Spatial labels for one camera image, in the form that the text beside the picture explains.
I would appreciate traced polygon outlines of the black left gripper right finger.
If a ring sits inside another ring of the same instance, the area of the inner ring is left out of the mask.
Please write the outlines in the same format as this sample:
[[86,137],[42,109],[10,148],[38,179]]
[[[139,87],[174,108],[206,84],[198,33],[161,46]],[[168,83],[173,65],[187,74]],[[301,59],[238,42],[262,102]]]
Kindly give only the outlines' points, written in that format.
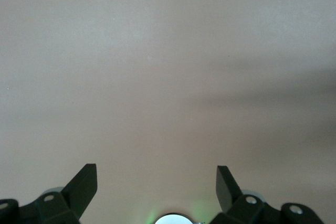
[[216,195],[222,211],[209,224],[321,224],[305,205],[290,202],[277,210],[258,196],[244,194],[227,166],[217,167]]

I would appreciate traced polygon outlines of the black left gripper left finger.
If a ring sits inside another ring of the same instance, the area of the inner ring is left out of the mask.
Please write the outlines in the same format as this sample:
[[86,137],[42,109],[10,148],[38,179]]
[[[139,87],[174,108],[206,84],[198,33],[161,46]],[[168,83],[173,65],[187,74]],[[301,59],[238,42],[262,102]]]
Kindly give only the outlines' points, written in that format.
[[86,164],[65,187],[49,189],[27,205],[0,199],[0,224],[81,224],[97,189],[97,166]]

